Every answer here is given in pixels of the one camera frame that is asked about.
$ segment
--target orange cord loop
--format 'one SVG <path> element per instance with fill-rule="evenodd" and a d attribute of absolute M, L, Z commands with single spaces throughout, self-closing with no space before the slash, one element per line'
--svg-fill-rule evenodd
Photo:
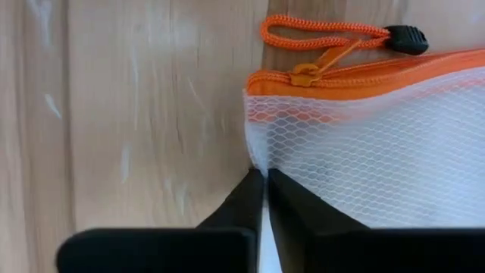
<path fill-rule="evenodd" d="M 317 39 L 289 39 L 269 32 L 270 27 L 290 27 L 298 30 L 307 31 L 327 31 L 327 32 L 353 32 L 369 35 L 372 39 L 362 41 L 357 45 L 358 49 L 373 49 L 381 47 L 386 39 L 389 39 L 390 32 L 384 28 L 369 26 L 359 23 L 328 23 L 316 22 L 311 20 L 298 19 L 286 15 L 273 15 L 267 17 L 261 25 L 261 36 L 263 40 L 272 46 L 292 50 L 312 50 L 323 49 L 334 46 L 344 46 L 352 40 L 339 37 L 328 36 Z"/>

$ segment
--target black plastic clip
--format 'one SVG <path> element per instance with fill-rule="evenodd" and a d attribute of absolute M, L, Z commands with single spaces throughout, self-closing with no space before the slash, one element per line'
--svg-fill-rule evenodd
<path fill-rule="evenodd" d="M 426 37 L 417 27 L 389 26 L 385 29 L 390 32 L 390 38 L 385 42 L 387 49 L 409 55 L 420 55 L 429 47 Z"/>

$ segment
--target orange trim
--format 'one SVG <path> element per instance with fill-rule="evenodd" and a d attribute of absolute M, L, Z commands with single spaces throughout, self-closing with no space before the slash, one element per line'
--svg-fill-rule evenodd
<path fill-rule="evenodd" d="M 443 85 L 438 85 L 431 87 L 426 93 L 422 93 L 419 96 L 415 94 L 410 96 L 412 99 L 419 99 L 429 96 L 431 94 L 443 93 L 450 91 L 452 87 L 460 87 L 467 89 L 471 86 L 485 86 L 484 78 L 476 79 L 462 79 L 462 81 L 454 81 L 444 83 Z M 275 107 L 265 107 L 264 109 L 249 108 L 247 112 L 247 119 L 251 122 L 272 122 L 276 118 L 282 118 L 285 116 L 292 116 L 297 118 L 299 121 L 320 121 L 321 123 L 335 123 L 349 119 L 365 118 L 368 115 L 372 115 L 376 111 L 382 111 L 385 108 L 392 108 L 401 100 L 395 102 L 387 103 L 384 105 L 375 105 L 373 108 L 369 108 L 361 111 L 353 111 L 352 113 L 343 114 L 342 112 L 332 111 L 331 109 L 298 109 L 298 106 L 288 105 L 287 108 L 275 108 Z"/>
<path fill-rule="evenodd" d="M 250 78 L 249 96 L 298 96 L 353 100 L 380 96 L 444 74 L 485 66 L 485 49 L 424 55 L 330 69 L 310 87 L 293 86 L 287 73 L 259 71 Z"/>

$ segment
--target mesh zipper pouch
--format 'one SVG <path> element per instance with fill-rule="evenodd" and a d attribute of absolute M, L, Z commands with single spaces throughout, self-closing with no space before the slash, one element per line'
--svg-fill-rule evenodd
<path fill-rule="evenodd" d="M 275 24 L 373 39 L 295 41 L 268 33 Z M 314 64 L 249 78 L 246 139 L 257 168 L 281 170 L 373 228 L 485 225 L 485 50 L 332 68 L 389 32 L 285 16 L 261 29 L 274 46 L 331 49 Z"/>

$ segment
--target white mesh fabric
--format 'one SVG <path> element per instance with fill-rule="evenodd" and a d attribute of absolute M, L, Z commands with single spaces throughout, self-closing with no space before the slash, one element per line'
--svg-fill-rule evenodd
<path fill-rule="evenodd" d="M 355 101 L 246 96 L 246 117 L 256 167 L 366 225 L 485 225 L 485 68 Z"/>

